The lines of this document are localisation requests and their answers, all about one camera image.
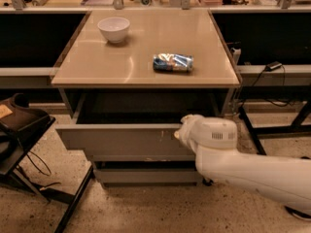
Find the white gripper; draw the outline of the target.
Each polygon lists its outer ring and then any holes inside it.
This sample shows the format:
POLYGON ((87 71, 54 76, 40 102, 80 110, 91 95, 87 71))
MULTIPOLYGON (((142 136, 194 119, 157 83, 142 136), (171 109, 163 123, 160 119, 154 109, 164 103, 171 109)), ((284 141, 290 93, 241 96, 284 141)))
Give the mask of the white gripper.
POLYGON ((176 139, 186 148, 197 151, 198 146, 202 143, 203 132, 201 123, 204 117, 200 115, 187 115, 182 118, 182 126, 174 132, 176 139))

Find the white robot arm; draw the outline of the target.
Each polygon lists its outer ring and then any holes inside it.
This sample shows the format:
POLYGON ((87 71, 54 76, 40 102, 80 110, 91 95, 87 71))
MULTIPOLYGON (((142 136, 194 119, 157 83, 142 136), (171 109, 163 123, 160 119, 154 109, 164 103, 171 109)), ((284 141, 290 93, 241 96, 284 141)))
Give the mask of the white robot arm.
POLYGON ((181 123, 175 137, 195 154, 202 177, 311 215, 310 159, 243 153, 237 149, 237 125, 229 119, 187 115, 181 123))

